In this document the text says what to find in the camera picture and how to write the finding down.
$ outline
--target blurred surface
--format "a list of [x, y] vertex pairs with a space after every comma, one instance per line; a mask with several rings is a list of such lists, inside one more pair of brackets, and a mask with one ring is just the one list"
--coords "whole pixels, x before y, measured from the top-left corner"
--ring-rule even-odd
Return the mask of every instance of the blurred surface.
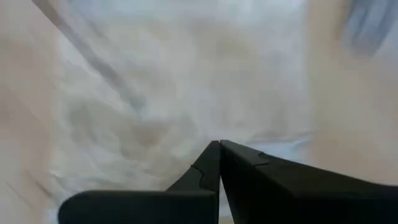
[[[80, 190], [165, 189], [221, 138], [398, 184], [398, 77], [382, 60], [394, 46], [373, 58], [342, 49], [346, 1], [48, 3], [64, 23], [32, 1], [0, 1], [8, 223], [42, 223]], [[276, 150], [314, 129], [310, 147]]]
[[373, 55], [391, 33], [397, 16], [395, 0], [349, 1], [344, 37], [347, 46], [358, 53]]

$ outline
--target blurry background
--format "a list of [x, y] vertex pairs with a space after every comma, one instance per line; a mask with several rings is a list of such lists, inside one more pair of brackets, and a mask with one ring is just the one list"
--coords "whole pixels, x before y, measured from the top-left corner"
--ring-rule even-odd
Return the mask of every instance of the blurry background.
[[1, 0], [2, 217], [165, 189], [213, 139], [398, 184], [394, 46], [343, 49], [346, 3]]

